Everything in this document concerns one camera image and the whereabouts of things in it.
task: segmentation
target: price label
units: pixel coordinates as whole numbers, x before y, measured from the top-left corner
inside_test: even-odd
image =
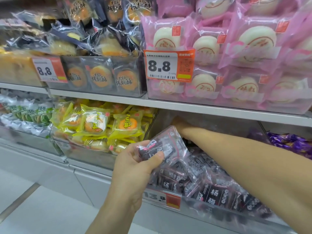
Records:
[[[145,189],[145,191],[143,192],[143,198],[169,208],[180,210],[181,196],[179,195],[156,191],[152,189]]]
[[[33,58],[33,63],[41,81],[68,82],[59,57]]]
[[[191,82],[195,49],[175,52],[144,50],[144,54],[147,78]]]

